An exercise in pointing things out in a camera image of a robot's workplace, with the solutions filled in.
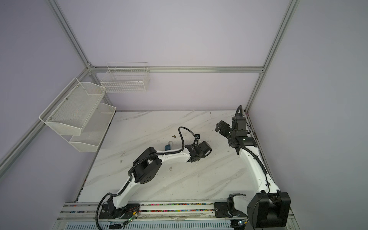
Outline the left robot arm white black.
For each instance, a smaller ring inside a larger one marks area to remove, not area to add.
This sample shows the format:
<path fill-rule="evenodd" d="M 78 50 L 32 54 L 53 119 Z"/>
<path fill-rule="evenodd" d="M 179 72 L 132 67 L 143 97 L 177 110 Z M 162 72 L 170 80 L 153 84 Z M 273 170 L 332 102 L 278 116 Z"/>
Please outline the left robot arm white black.
<path fill-rule="evenodd" d="M 184 145 L 180 149 L 155 150 L 147 148 L 129 169 L 128 178 L 116 193 L 104 195 L 96 210 L 95 219 L 116 219 L 126 212 L 132 212 L 127 205 L 130 198 L 136 193 L 140 185 L 154 179 L 157 172 L 164 164 L 170 163 L 194 163 L 206 158 L 212 152 L 212 148 L 205 141 Z"/>

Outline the large blue padlock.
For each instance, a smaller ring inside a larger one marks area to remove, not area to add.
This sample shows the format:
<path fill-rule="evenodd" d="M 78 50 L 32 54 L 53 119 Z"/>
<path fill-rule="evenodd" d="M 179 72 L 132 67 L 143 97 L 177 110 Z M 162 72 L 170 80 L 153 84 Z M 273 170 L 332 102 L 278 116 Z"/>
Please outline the large blue padlock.
<path fill-rule="evenodd" d="M 166 145 L 164 146 L 164 150 L 165 150 L 165 151 L 169 151 L 169 150 L 171 150 L 171 149 L 172 149 L 172 146 L 173 146 L 173 142 L 172 142 L 172 141 L 169 141 L 169 142 L 168 142 L 168 144 L 166 144 Z"/>

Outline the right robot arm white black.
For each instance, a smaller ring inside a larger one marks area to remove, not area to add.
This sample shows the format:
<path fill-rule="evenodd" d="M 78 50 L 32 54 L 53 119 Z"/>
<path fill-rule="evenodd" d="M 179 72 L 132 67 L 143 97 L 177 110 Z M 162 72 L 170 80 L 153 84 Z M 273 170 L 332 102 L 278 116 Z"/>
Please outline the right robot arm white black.
<path fill-rule="evenodd" d="M 246 118 L 237 115 L 232 124 L 224 121 L 216 124 L 215 131 L 224 136 L 228 145 L 234 148 L 254 183 L 254 191 L 232 193 L 227 198 L 223 214 L 229 218 L 245 216 L 237 224 L 247 230 L 286 227 L 291 198 L 287 192 L 280 191 L 266 169 L 259 155 L 256 140 L 250 134 Z"/>

